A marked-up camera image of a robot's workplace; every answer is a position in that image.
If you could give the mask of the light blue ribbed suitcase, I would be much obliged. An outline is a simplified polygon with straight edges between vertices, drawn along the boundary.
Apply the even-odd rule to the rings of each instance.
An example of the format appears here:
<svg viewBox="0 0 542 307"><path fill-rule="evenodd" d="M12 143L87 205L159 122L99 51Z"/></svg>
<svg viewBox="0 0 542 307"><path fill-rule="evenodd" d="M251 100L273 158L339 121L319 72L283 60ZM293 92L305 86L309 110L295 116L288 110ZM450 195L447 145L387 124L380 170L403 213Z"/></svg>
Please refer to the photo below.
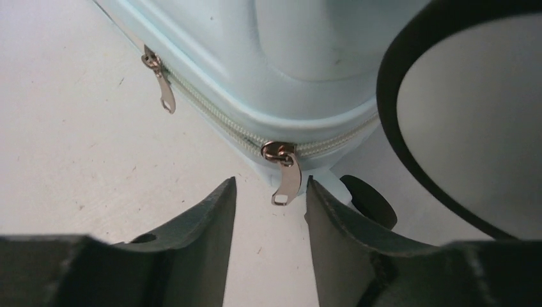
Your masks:
<svg viewBox="0 0 542 307"><path fill-rule="evenodd" d="M99 1L269 184L298 194L381 127L441 204L499 239L541 238L540 1Z"/></svg>

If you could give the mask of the silver zipper pull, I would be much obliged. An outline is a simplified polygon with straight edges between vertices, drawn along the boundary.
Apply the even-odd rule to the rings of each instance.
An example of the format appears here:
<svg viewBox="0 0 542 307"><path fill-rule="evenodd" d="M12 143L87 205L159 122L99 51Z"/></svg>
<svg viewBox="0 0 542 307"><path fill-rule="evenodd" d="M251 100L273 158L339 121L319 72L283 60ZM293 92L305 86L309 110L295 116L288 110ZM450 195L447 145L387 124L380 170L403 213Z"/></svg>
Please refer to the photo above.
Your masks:
<svg viewBox="0 0 542 307"><path fill-rule="evenodd" d="M147 45L144 45L141 61L144 65L153 71L160 88L160 103L162 107L169 113L173 114L176 111L176 100L172 91L171 85L164 73L164 66L161 58L154 53Z"/></svg>
<svg viewBox="0 0 542 307"><path fill-rule="evenodd" d="M266 161L279 166L281 181L271 202L277 206L289 205L298 195L302 172L296 155L296 145L280 141L269 141L261 147L261 155Z"/></svg>

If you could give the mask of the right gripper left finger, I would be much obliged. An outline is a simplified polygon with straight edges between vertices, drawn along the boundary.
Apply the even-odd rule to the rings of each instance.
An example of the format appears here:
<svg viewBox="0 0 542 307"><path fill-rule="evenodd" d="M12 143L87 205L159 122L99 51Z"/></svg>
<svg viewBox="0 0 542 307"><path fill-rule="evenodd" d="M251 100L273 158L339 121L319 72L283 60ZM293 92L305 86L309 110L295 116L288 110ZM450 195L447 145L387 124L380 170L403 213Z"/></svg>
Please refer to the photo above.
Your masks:
<svg viewBox="0 0 542 307"><path fill-rule="evenodd" d="M3 235L2 306L222 306L236 180L130 242Z"/></svg>

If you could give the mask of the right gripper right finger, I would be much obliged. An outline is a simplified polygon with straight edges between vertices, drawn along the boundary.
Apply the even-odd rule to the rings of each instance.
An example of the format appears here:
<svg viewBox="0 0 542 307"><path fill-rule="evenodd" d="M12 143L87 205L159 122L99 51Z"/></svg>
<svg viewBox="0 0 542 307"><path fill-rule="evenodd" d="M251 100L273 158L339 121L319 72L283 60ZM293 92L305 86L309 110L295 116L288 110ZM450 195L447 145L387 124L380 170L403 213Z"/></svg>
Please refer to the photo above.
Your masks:
<svg viewBox="0 0 542 307"><path fill-rule="evenodd" d="M541 243L431 246L393 232L397 216L364 181L344 176L353 205L315 179L306 222L320 306L540 306Z"/></svg>

